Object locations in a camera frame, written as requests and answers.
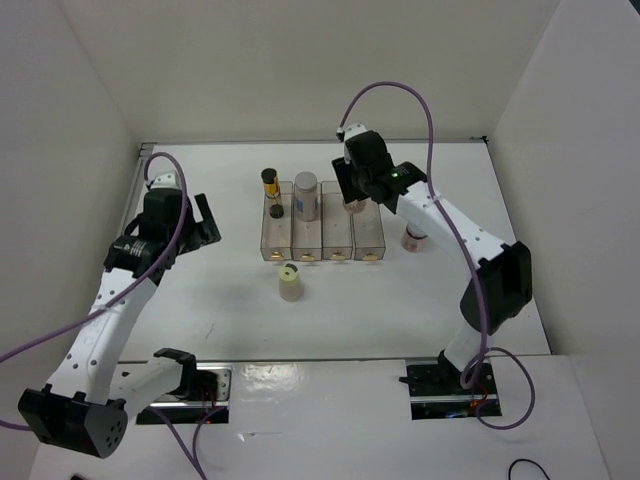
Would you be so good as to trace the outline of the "silver-capped blue-label shaker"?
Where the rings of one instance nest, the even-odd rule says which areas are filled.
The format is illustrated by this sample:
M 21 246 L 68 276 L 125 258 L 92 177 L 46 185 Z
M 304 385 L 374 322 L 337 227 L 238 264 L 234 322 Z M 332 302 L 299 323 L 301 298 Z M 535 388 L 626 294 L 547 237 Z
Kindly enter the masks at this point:
M 297 218 L 304 222 L 314 221 L 318 216 L 318 182 L 314 173 L 303 171 L 294 181 L 294 200 Z

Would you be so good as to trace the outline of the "gold-capped dark sauce bottle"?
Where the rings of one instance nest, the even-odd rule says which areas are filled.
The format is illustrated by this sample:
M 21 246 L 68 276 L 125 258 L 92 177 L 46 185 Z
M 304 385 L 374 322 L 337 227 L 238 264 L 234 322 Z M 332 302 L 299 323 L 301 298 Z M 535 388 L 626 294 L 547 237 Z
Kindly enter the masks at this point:
M 261 179 L 270 217 L 274 219 L 282 218 L 284 216 L 284 207 L 277 171 L 274 168 L 265 168 L 261 172 Z

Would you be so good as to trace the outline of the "white-lid red-logo spice jar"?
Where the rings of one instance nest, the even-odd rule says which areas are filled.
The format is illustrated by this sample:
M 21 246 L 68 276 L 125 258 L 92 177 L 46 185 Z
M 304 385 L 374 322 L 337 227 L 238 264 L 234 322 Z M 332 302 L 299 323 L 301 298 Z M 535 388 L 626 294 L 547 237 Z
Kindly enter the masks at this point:
M 408 223 L 403 234 L 401 245 L 411 253 L 417 253 L 424 247 L 428 235 L 418 229 L 415 225 Z

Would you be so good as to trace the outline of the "yellow-lid spice jar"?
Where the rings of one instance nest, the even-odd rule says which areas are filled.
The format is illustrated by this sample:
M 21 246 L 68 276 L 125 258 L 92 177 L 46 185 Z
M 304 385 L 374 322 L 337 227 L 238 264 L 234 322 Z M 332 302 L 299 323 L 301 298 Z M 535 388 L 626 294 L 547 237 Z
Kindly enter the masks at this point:
M 279 294 L 283 300 L 294 302 L 304 293 L 304 285 L 300 278 L 299 269 L 293 263 L 286 263 L 279 269 Z

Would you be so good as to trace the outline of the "pink-lid spice jar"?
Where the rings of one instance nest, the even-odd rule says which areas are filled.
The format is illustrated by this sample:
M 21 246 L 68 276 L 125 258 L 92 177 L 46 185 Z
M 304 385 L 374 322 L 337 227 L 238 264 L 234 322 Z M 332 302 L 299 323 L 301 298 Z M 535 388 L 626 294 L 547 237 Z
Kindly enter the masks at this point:
M 344 210 L 350 215 L 357 215 L 362 213 L 367 207 L 367 200 L 355 200 L 352 202 L 342 202 L 342 206 Z

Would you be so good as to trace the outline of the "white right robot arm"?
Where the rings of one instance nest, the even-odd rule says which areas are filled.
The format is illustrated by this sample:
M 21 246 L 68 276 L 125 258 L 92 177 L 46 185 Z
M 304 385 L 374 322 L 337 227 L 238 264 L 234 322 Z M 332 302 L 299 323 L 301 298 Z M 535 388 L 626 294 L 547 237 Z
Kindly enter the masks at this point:
M 284 180 L 304 170 L 323 180 L 343 148 L 331 143 L 221 144 L 185 152 L 189 184 L 206 193 L 222 230 L 219 245 L 191 268 L 191 310 L 209 356 L 230 360 L 329 360 L 433 356 L 463 326 L 459 301 L 473 291 L 470 270 L 486 257 L 489 227 L 513 240 L 506 211 L 477 144 L 440 144 L 434 161 L 447 189 L 477 221 L 468 232 L 452 206 L 434 206 L 438 232 L 426 249 L 400 244 L 405 220 L 382 212 L 385 256 L 378 261 L 318 261 L 301 266 L 305 294 L 281 300 L 275 266 L 258 252 L 259 176 L 272 167 Z

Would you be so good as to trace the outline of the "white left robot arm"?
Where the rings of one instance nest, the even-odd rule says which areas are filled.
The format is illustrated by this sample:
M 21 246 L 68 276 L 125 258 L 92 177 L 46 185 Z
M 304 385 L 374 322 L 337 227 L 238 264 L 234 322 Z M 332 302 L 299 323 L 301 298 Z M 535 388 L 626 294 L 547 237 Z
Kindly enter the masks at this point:
M 199 387 L 194 355 L 162 348 L 138 374 L 114 377 L 133 327 L 193 231 L 180 188 L 151 188 L 139 231 L 109 247 L 90 321 L 39 390 L 27 389 L 18 410 L 43 444 L 107 458 L 129 421 L 165 394 L 184 400 Z

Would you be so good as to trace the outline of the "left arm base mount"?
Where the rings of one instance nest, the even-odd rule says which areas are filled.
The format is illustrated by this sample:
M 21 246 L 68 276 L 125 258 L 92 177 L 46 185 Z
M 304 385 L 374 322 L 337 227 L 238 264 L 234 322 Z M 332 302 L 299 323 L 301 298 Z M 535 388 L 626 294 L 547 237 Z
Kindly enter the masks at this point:
M 161 412 L 173 425 L 196 425 L 208 414 L 206 424 L 227 424 L 232 366 L 229 363 L 200 362 L 198 370 L 204 372 L 204 384 L 196 386 L 185 398 L 164 394 L 136 416 L 135 424 L 162 424 L 162 419 L 153 409 Z

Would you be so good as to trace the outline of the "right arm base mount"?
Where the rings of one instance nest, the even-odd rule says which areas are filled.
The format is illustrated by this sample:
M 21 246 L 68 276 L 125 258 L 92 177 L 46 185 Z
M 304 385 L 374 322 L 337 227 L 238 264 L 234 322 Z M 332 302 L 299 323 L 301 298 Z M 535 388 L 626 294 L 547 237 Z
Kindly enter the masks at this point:
M 492 366 L 484 363 L 479 385 L 471 390 L 463 389 L 456 379 L 444 380 L 435 363 L 408 363 L 406 374 L 398 381 L 408 388 L 411 417 L 413 420 L 444 420 L 474 417 L 481 413 L 488 417 L 500 417 L 502 410 Z

